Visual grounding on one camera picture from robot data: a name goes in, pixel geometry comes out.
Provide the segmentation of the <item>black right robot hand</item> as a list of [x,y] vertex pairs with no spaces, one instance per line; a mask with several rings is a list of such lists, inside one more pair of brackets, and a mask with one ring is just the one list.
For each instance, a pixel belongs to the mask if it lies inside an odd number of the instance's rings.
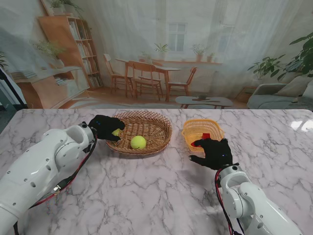
[[224,169],[233,165],[233,157],[227,139],[204,139],[195,141],[195,146],[204,149],[205,158],[190,155],[189,160],[212,170]]

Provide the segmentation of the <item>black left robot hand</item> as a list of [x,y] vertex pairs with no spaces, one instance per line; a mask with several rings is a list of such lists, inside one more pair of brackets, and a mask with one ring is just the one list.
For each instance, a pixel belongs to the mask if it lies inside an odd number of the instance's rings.
[[112,133],[116,129],[123,130],[125,123],[116,117],[105,115],[96,115],[90,122],[89,127],[94,128],[97,132],[97,137],[100,140],[119,141],[120,137]]

